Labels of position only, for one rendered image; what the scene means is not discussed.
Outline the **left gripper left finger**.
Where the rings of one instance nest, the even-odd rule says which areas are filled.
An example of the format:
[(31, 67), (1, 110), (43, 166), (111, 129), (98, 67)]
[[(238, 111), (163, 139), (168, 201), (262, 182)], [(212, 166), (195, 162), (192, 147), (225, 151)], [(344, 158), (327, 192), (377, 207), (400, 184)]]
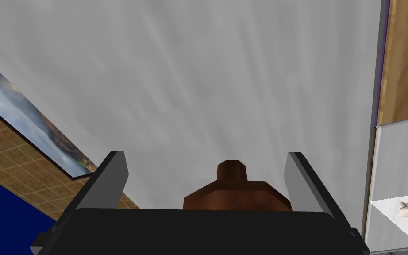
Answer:
[(128, 176), (124, 151), (111, 151), (78, 191), (56, 223), (65, 222), (76, 209), (116, 208)]

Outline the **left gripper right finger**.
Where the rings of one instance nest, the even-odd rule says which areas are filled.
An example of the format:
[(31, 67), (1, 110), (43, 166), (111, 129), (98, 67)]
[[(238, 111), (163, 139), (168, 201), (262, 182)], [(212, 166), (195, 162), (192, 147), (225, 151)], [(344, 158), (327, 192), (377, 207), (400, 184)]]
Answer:
[(284, 181), (294, 211), (324, 212), (343, 229), (351, 229), (336, 201), (301, 152), (288, 153)]

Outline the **grey cupboard door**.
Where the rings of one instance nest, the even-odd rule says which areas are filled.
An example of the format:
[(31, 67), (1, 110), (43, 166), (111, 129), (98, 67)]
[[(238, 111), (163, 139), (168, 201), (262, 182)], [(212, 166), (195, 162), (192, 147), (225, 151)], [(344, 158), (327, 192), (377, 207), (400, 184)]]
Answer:
[(364, 240), (372, 253), (408, 249), (408, 120), (380, 126), (376, 133)]

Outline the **landscape picture with dark frame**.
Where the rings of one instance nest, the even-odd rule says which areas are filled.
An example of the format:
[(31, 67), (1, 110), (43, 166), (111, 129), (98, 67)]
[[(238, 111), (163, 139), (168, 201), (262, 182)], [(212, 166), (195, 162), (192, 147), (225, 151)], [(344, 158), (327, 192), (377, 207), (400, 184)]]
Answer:
[(0, 117), (71, 178), (97, 166), (0, 73)]

